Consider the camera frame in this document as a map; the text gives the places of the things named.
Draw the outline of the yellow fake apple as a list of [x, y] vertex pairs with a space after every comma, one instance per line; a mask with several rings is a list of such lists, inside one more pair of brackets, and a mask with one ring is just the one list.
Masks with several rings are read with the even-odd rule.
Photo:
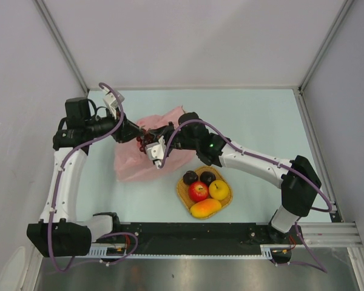
[[215, 180], [209, 185], [209, 194], [213, 199], [224, 200], [229, 192], [229, 186], [223, 180]]

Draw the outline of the dark purple fake grapes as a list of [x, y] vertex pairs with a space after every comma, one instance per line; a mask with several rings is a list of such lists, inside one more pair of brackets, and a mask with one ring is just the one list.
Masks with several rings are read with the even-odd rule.
[[150, 133], [138, 136], [136, 138], [137, 147], [140, 152], [145, 153], [146, 152], [146, 146], [148, 144], [153, 143], [153, 135]]

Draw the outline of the pink plastic bag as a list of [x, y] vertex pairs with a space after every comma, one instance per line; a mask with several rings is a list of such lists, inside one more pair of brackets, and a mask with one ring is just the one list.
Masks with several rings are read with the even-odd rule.
[[[178, 119], [184, 113], [183, 107], [178, 106], [165, 115], [151, 115], [141, 118], [136, 124], [145, 130], [157, 129], [168, 125], [170, 122], [177, 127]], [[161, 162], [156, 162], [154, 158], [161, 157], [162, 153], [158, 145], [150, 153], [147, 153], [146, 148], [141, 147], [140, 142], [136, 139], [124, 144], [117, 144], [114, 161], [117, 180], [120, 182], [140, 182], [160, 178], [191, 162], [195, 157], [195, 152], [190, 150], [173, 150], [169, 153], [165, 166], [159, 169], [158, 166]]]

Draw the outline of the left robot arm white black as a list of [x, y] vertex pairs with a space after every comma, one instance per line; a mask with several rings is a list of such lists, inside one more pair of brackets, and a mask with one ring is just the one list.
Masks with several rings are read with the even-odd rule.
[[99, 239], [121, 238], [118, 215], [101, 212], [89, 220], [76, 218], [76, 200], [83, 167], [92, 144], [111, 136], [128, 142], [141, 132], [122, 110], [123, 98], [106, 96], [106, 115], [97, 115], [91, 99], [72, 98], [65, 102], [66, 116], [53, 137], [54, 166], [49, 194], [37, 223], [27, 226], [27, 237], [47, 258], [84, 256]]

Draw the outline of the red fake apple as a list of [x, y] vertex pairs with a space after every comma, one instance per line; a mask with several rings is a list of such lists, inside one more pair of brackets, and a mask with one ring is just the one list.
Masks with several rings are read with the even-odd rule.
[[188, 195], [193, 202], [203, 201], [209, 197], [208, 186], [201, 181], [197, 181], [189, 186]]

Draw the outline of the woven bamboo tray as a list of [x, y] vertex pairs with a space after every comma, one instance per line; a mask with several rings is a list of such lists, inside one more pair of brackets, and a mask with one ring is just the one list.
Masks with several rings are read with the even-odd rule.
[[176, 190], [180, 201], [195, 219], [208, 219], [233, 200], [230, 184], [218, 170], [209, 166], [187, 172], [177, 182]]

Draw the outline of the dark fake mangosteen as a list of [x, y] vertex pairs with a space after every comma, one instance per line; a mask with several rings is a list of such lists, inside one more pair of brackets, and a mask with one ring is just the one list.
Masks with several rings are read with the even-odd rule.
[[210, 171], [204, 171], [200, 174], [200, 181], [206, 184], [207, 186], [210, 186], [212, 182], [216, 180], [216, 176], [213, 172]]
[[188, 170], [184, 175], [183, 175], [183, 182], [185, 183], [185, 185], [191, 185], [195, 182], [197, 182], [199, 179], [197, 173], [195, 171], [192, 170]]

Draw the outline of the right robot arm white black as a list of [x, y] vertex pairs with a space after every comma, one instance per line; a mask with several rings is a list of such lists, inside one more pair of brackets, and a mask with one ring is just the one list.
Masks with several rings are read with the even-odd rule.
[[280, 159], [249, 150], [225, 137], [195, 112], [151, 129], [138, 138], [140, 150], [161, 169], [173, 150], [192, 150], [207, 166], [240, 170], [257, 176], [281, 191], [281, 205], [269, 222], [268, 237], [282, 243], [298, 219], [309, 215], [322, 184], [316, 171], [303, 156]]

